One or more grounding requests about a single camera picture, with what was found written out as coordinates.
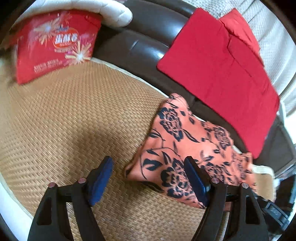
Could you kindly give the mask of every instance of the orange floral cloth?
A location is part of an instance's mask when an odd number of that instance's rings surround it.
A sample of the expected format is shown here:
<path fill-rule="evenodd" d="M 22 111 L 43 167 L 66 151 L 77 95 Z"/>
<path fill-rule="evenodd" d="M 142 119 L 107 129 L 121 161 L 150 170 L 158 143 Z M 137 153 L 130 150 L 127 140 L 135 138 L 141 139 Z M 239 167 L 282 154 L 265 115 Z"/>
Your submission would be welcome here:
<path fill-rule="evenodd" d="M 192 156 L 211 177 L 230 185 L 245 182 L 256 191 L 252 154 L 238 154 L 232 145 L 227 130 L 196 119 L 185 99 L 172 94 L 161 106 L 134 160 L 126 167 L 125 176 L 179 202 L 204 208 L 184 171 L 187 156 Z"/>

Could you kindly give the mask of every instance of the firework pattern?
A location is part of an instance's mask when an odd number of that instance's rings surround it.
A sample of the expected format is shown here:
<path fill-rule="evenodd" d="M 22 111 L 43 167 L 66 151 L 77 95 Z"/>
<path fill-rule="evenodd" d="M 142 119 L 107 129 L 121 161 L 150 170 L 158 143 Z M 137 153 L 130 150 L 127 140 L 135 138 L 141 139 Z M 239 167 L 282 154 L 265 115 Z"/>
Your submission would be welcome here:
<path fill-rule="evenodd" d="M 65 59 L 68 59 L 66 65 L 75 65 L 79 63 L 84 63 L 87 60 L 91 59 L 91 53 L 89 51 L 91 43 L 82 45 L 80 41 L 77 41 L 77 45 L 72 51 L 72 54 L 66 54 Z"/>
<path fill-rule="evenodd" d="M 34 32 L 38 33 L 37 39 L 39 40 L 41 45 L 45 43 L 46 46 L 47 41 L 49 41 L 52 37 L 55 37 L 57 35 L 56 29 L 60 26 L 60 24 L 61 18 L 57 17 L 34 29 Z"/>

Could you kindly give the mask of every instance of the red pillow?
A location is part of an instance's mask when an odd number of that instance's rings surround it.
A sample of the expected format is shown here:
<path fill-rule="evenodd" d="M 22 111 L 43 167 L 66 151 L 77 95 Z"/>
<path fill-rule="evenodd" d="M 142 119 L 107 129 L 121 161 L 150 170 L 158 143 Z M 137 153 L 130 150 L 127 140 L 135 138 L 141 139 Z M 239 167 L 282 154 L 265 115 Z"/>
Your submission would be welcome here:
<path fill-rule="evenodd" d="M 101 16 L 80 10 L 54 11 L 29 18 L 22 25 L 16 50 L 19 84 L 90 60 Z"/>
<path fill-rule="evenodd" d="M 259 43 L 257 42 L 250 26 L 239 11 L 234 8 L 229 13 L 219 18 L 219 21 L 224 24 L 229 33 L 242 40 L 254 52 L 263 65 L 263 61 L 259 54 Z"/>
<path fill-rule="evenodd" d="M 254 52 L 202 8 L 182 28 L 157 68 L 230 123 L 257 158 L 279 97 Z"/>

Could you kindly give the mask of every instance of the rattan mat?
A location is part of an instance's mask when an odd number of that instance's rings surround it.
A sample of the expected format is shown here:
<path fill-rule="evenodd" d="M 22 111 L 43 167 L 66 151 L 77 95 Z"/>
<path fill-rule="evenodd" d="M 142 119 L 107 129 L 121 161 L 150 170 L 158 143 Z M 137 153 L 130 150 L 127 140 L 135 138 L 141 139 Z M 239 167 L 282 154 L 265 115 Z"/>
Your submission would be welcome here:
<path fill-rule="evenodd" d="M 106 240 L 191 240 L 203 210 L 122 175 L 164 96 L 94 62 L 22 86 L 9 66 L 0 68 L 0 172 L 30 213 L 49 182 L 71 184 L 110 155 L 114 171 L 93 207 Z M 71 206 L 68 211 L 74 238 L 81 240 Z"/>
<path fill-rule="evenodd" d="M 257 194 L 274 201 L 276 199 L 276 190 L 274 188 L 274 179 L 269 174 L 258 174 L 255 173 L 255 180 L 257 184 Z"/>

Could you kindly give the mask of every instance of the metal rivet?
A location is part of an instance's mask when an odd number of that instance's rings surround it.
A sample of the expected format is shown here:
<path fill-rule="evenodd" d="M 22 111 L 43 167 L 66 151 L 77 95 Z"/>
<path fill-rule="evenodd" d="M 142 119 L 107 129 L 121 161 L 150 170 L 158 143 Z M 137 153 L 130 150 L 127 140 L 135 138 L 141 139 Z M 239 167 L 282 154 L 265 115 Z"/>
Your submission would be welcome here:
<path fill-rule="evenodd" d="M 249 185 L 247 183 L 242 183 L 242 187 L 247 189 Z"/>
<path fill-rule="evenodd" d="M 86 178 L 84 178 L 84 177 L 81 177 L 81 178 L 79 178 L 78 179 L 78 183 L 85 183 L 86 182 Z"/>
<path fill-rule="evenodd" d="M 51 183 L 49 183 L 47 186 L 48 186 L 49 188 L 53 188 L 55 185 L 56 185 L 55 183 L 51 182 Z"/>
<path fill-rule="evenodd" d="M 212 181 L 212 183 L 216 183 L 216 184 L 220 182 L 220 180 L 218 178 L 216 178 L 216 177 L 213 177 L 211 179 L 211 181 Z"/>

